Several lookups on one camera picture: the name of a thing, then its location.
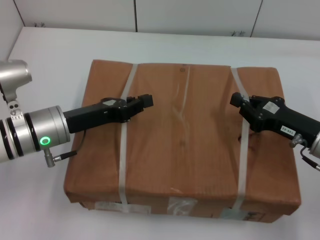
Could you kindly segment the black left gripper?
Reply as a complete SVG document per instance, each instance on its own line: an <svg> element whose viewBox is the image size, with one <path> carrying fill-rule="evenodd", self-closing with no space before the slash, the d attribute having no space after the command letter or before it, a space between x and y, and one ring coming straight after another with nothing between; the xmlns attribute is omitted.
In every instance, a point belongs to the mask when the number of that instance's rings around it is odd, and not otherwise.
<svg viewBox="0 0 320 240"><path fill-rule="evenodd" d="M124 123L145 108L154 105L151 94L124 99L107 97L93 105L65 111L63 113L71 134L109 123Z"/></svg>

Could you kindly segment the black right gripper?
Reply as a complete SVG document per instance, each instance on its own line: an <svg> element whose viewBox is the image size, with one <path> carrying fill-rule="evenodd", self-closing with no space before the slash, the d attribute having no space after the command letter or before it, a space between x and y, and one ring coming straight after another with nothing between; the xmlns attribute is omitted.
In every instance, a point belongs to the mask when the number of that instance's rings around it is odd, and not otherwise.
<svg viewBox="0 0 320 240"><path fill-rule="evenodd" d="M245 100L240 92L232 94L230 104L254 132L271 131L310 148L320 133L320 122L288 108L281 97L251 96Z"/></svg>

